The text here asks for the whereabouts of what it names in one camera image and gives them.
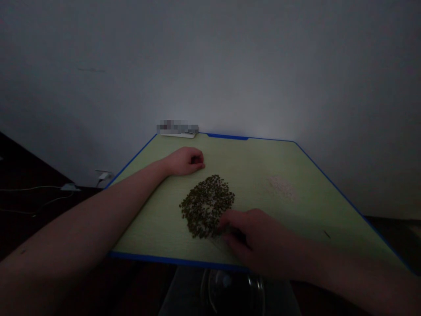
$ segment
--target blurred label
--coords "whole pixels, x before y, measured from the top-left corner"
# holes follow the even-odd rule
[[[199,132],[199,125],[189,125],[185,120],[161,120],[157,125],[157,134],[196,134]]]

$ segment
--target floor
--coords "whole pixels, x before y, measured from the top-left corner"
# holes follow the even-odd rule
[[[0,188],[59,186],[71,180],[0,133]],[[0,260],[41,227],[72,206],[99,192],[82,188],[72,196],[56,188],[0,191]],[[48,205],[46,202],[57,198]],[[407,222],[368,218],[389,243],[420,274],[420,238]],[[419,228],[419,222],[411,222]],[[57,315],[157,315],[175,266],[105,258],[78,285]],[[344,299],[306,283],[292,282],[303,315],[366,315]]]

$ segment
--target white cable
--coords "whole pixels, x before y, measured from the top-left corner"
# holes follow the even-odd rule
[[[50,203],[53,203],[53,202],[55,202],[55,201],[57,201],[57,200],[61,200],[61,199],[63,199],[63,198],[69,198],[69,197],[71,197],[73,194],[74,194],[74,192],[72,191],[72,192],[70,193],[70,195],[68,195],[68,196],[65,196],[65,197],[58,197],[58,198],[56,198],[56,199],[54,199],[54,200],[51,200],[51,201],[49,201],[49,202],[47,202],[47,203],[45,203],[45,204],[41,205],[41,207],[40,207],[38,210],[36,210],[35,212],[22,212],[22,211],[14,211],[14,210],[5,210],[5,209],[2,209],[2,208],[0,208],[0,212],[11,212],[11,213],[19,213],[19,214],[33,215],[33,214],[37,214],[39,211],[41,211],[41,209],[42,209],[44,206],[46,206],[46,205],[48,205],[48,204],[50,204]]]
[[[56,187],[56,186],[41,186],[41,187],[33,187],[29,189],[0,189],[0,191],[28,191],[28,190],[33,190],[33,189],[39,189],[42,187],[54,187],[56,189],[61,189],[61,187]]]

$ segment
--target hand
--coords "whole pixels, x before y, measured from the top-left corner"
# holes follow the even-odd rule
[[[252,271],[275,279],[306,279],[311,241],[287,230],[259,209],[247,212],[227,210],[221,216],[219,227],[227,224],[245,234],[247,244],[232,233],[223,238],[238,259]]]
[[[182,147],[163,159],[170,175],[184,176],[203,169],[203,153],[193,147]]]

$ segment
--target cable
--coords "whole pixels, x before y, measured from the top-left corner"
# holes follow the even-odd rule
[[[19,214],[27,214],[27,215],[34,215],[34,214],[37,214],[37,213],[39,213],[40,211],[41,211],[41,209],[43,209],[43,207],[44,206],[47,206],[48,204],[50,204],[50,203],[53,203],[53,202],[55,202],[55,201],[57,201],[57,200],[61,200],[61,199],[64,199],[64,198],[69,198],[69,197],[71,197],[72,195],[74,194],[74,192],[72,191],[68,196],[65,196],[65,197],[58,197],[58,198],[56,198],[56,199],[54,199],[54,200],[51,200],[51,201],[48,201],[47,203],[45,203],[45,204],[43,204],[43,205],[41,205],[35,212],[22,212],[22,211],[14,211],[14,210],[5,210],[5,209],[2,209],[2,208],[0,208],[0,212],[11,212],[11,213],[19,213]]]
[[[56,188],[56,189],[61,189],[61,187],[56,187],[56,186],[41,186],[41,187],[33,187],[33,188],[29,188],[29,189],[0,189],[0,191],[28,191],[28,190],[39,189],[39,188],[43,188],[43,187],[53,187],[53,188]]]
[[[104,179],[99,179],[98,180],[98,182],[96,183],[96,186],[95,187],[98,187],[99,186],[99,184],[101,183],[101,182],[103,182],[104,181]]]

